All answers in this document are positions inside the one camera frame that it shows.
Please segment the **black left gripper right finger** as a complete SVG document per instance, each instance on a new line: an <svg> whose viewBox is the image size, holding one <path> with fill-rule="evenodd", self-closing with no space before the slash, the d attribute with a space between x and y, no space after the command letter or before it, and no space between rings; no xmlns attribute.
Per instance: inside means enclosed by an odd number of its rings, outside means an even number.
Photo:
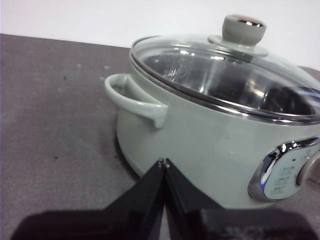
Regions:
<svg viewBox="0 0 320 240"><path fill-rule="evenodd" d="M195 187L168 158L165 206L173 240L314 240L300 214L275 208L227 209Z"/></svg>

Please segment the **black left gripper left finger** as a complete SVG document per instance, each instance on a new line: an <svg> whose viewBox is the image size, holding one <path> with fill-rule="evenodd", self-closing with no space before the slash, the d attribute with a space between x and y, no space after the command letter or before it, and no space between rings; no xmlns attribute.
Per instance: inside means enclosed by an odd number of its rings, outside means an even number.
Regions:
<svg viewBox="0 0 320 240"><path fill-rule="evenodd" d="M124 194L103 209L51 210L23 219L13 240L159 239L165 166L158 160Z"/></svg>

